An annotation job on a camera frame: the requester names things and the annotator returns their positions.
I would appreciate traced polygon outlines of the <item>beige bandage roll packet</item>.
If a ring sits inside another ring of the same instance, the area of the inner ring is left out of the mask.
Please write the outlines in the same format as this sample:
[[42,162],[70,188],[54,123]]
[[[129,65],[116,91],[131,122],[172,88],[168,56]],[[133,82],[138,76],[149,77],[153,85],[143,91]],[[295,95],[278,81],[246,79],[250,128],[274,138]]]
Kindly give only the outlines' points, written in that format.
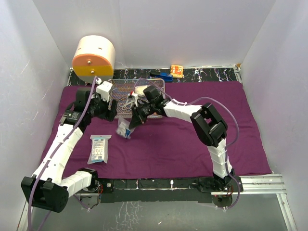
[[144,96],[144,90],[148,88],[148,85],[141,85],[141,86],[136,86],[134,89],[134,92],[138,94],[139,96]]

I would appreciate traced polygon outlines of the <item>purple cloth wrap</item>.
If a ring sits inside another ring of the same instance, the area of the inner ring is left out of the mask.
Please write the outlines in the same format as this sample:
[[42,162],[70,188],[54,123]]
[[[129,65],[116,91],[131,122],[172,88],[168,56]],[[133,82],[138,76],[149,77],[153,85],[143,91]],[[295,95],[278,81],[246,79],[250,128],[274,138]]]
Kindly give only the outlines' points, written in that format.
[[[215,107],[228,124],[228,156],[235,173],[271,173],[259,129],[251,113],[243,86],[238,81],[167,83],[166,92],[180,102],[200,97],[215,99]],[[176,118],[148,119],[130,139],[117,135],[117,121],[94,118],[78,141],[66,164],[68,177],[83,167],[95,169],[100,178],[192,178],[212,176],[207,147],[200,142],[191,123]],[[91,135],[112,135],[108,162],[88,165]]]

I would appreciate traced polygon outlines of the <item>small blue white packet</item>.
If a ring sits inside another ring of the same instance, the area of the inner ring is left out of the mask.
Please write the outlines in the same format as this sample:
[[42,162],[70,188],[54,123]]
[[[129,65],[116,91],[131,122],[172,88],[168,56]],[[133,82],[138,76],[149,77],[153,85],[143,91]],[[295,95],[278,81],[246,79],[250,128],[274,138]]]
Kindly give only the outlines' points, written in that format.
[[134,128],[129,128],[130,122],[123,117],[119,117],[117,125],[116,133],[125,139],[130,139],[131,134],[135,130]]

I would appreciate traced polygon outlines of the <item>round white drawer box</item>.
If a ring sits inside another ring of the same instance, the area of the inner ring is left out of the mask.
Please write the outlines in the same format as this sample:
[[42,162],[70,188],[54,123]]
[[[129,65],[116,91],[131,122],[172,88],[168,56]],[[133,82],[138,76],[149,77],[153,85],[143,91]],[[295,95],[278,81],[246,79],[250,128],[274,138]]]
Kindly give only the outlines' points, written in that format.
[[92,83],[94,77],[102,81],[114,75],[116,52],[110,40],[88,35],[80,39],[72,60],[72,68],[79,79]]

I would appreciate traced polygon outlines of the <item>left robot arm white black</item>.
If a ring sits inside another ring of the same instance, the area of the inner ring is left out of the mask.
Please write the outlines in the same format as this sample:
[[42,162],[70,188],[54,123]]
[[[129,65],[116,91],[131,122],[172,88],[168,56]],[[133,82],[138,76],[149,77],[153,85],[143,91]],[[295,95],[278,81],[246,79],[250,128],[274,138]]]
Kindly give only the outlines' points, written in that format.
[[112,122],[116,116],[117,100],[110,99],[112,84],[103,82],[96,87],[81,87],[75,101],[65,109],[55,138],[43,161],[31,177],[24,177],[22,191],[29,206],[61,212],[69,197],[86,189],[99,188],[96,170],[81,168],[63,178],[65,166],[86,127],[95,117]]

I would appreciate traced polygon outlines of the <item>white gauze packet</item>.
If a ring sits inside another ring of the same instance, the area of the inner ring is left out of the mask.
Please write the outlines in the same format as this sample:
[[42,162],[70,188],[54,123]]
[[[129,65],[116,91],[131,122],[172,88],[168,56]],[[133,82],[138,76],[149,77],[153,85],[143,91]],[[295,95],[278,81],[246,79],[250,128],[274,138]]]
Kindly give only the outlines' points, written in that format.
[[91,135],[91,153],[87,164],[108,162],[108,141],[112,135]]

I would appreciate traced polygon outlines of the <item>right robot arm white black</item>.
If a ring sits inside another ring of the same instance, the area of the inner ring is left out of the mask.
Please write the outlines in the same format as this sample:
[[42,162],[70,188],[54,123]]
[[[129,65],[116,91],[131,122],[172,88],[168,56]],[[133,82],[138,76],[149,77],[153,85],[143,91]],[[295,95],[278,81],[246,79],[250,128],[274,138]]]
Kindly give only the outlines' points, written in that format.
[[229,161],[226,142],[228,125],[211,103],[197,105],[196,102],[183,103],[168,97],[155,86],[150,85],[143,91],[146,100],[139,100],[132,92],[134,103],[131,106],[132,118],[129,129],[134,129],[147,121],[147,117],[158,114],[192,123],[199,140],[207,147],[213,164],[215,187],[225,191],[232,181],[240,190],[234,169]]

